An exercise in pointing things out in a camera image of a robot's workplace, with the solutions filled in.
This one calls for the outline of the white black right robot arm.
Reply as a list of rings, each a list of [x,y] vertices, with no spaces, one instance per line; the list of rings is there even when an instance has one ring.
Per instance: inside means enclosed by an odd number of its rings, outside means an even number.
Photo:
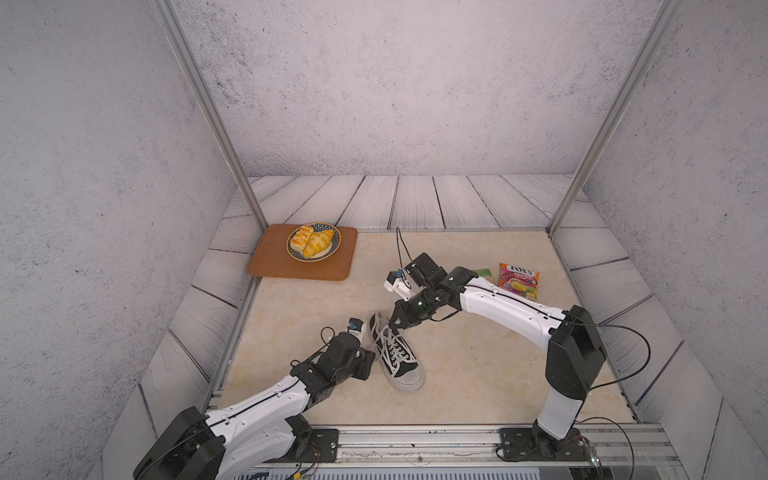
[[[533,438],[553,445],[572,438],[576,417],[606,361],[603,341],[587,310],[547,307],[464,267],[447,272],[425,253],[390,272],[384,287],[400,297],[389,321],[395,331],[432,320],[438,309],[449,306],[456,313],[490,319],[540,347],[546,353],[549,390],[532,426]]]

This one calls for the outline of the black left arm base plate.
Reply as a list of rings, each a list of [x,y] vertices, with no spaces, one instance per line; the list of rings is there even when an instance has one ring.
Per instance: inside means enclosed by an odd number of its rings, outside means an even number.
[[[335,463],[338,447],[338,429],[316,428],[295,440],[285,455],[271,463]]]

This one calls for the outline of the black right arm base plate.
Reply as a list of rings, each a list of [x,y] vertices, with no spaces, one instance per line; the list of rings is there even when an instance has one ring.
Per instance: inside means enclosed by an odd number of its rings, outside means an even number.
[[[556,439],[531,427],[507,427],[499,431],[497,457],[505,462],[591,462],[588,442],[576,428],[570,428],[564,439]]]

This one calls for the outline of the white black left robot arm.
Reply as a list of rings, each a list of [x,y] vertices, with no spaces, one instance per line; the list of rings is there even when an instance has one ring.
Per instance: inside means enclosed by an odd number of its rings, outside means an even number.
[[[349,378],[366,380],[375,353],[349,332],[333,336],[275,385],[222,410],[189,407],[171,421],[134,469],[135,479],[228,479],[309,447],[303,413]]]

